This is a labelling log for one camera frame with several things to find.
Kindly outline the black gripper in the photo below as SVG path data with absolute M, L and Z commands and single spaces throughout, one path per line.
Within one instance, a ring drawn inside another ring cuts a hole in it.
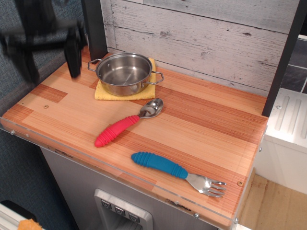
M 82 21 L 13 28 L 1 32 L 0 43 L 5 54 L 16 54 L 17 69 L 27 82 L 37 84 L 39 80 L 32 53 L 36 51 L 63 49 L 71 77 L 77 78 L 81 73 L 81 50 L 85 46 Z

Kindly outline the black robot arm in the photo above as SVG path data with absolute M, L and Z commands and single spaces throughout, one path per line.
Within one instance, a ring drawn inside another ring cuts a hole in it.
M 81 51 L 87 45 L 84 23 L 80 20 L 58 20 L 49 0 L 15 1 L 22 25 L 0 34 L 5 56 L 11 59 L 18 72 L 27 82 L 37 83 L 39 73 L 33 52 L 63 49 L 70 75 L 77 78 L 81 73 Z M 47 37 L 58 31 L 67 31 L 63 41 L 38 42 L 36 37 Z

